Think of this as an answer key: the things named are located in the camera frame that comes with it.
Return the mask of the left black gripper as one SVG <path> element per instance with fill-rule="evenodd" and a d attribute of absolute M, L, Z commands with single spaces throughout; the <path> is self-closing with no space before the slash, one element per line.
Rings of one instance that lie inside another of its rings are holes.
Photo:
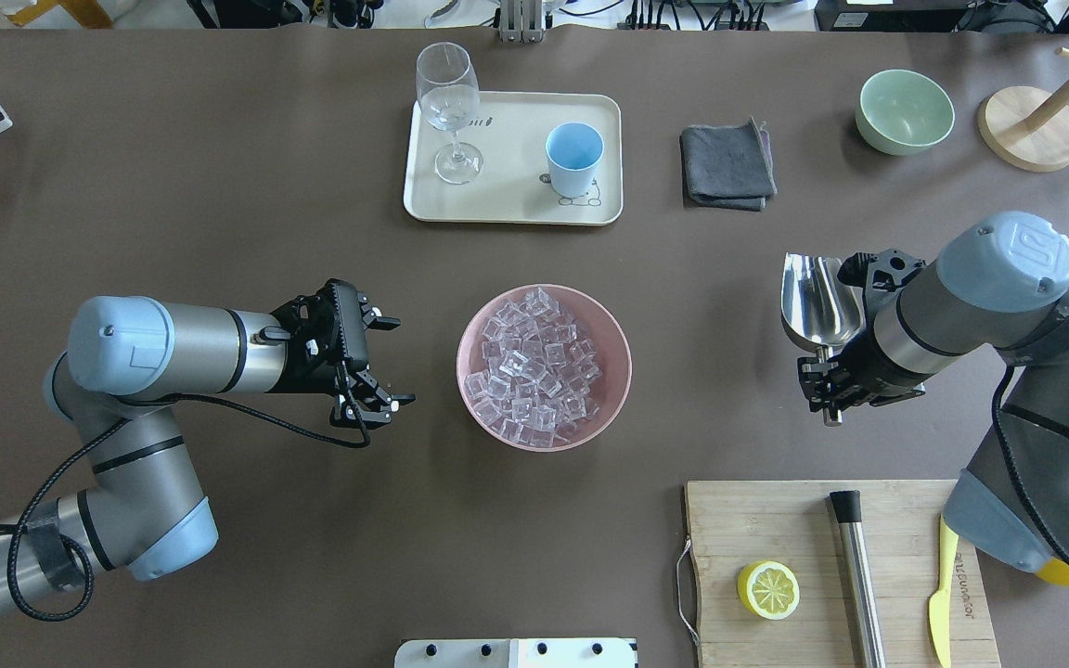
<path fill-rule="evenodd" d="M 286 360 L 272 393 L 335 399 L 334 428 L 377 429 L 392 422 L 413 393 L 391 393 L 369 371 L 367 331 L 391 331 L 399 319 L 383 315 L 354 284 L 332 278 L 313 295 L 273 310 L 276 323 L 258 331 L 260 345 L 283 348 Z"/>

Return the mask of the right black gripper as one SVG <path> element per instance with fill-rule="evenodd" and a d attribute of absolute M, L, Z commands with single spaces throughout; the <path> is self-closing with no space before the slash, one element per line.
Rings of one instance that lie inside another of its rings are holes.
<path fill-rule="evenodd" d="M 921 380 L 882 354 L 872 325 L 878 309 L 893 302 L 925 265 L 921 259 L 896 249 L 858 252 L 845 259 L 837 278 L 856 293 L 864 326 L 826 364 L 810 367 L 819 373 L 820 382 L 816 388 L 803 389 L 801 385 L 801 389 L 811 411 L 840 415 L 848 407 L 893 405 L 924 395 Z"/>

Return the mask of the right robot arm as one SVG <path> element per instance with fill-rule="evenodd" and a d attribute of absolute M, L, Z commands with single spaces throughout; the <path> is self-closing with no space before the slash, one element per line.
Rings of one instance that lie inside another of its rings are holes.
<path fill-rule="evenodd" d="M 859 253 L 839 279 L 864 292 L 864 327 L 827 361 L 797 360 L 810 409 L 921 397 L 925 380 L 991 346 L 1006 367 L 991 428 L 943 516 L 1007 566 L 1069 568 L 1069 237 L 1031 212 L 997 212 L 931 263 Z"/>

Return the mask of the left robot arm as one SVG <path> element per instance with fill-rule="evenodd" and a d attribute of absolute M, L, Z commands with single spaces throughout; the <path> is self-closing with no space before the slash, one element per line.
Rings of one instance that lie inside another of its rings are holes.
<path fill-rule="evenodd" d="M 367 333 L 391 330 L 365 292 L 331 279 L 272 313 L 98 296 L 81 305 L 44 397 L 81 447 L 15 519 L 0 521 L 0 616 L 67 621 L 100 573 L 151 581 L 191 565 L 219 540 L 174 406 L 219 405 L 305 437 L 313 432 L 230 401 L 232 392 L 329 397 L 330 424 L 365 448 L 410 394 L 370 372 Z"/>

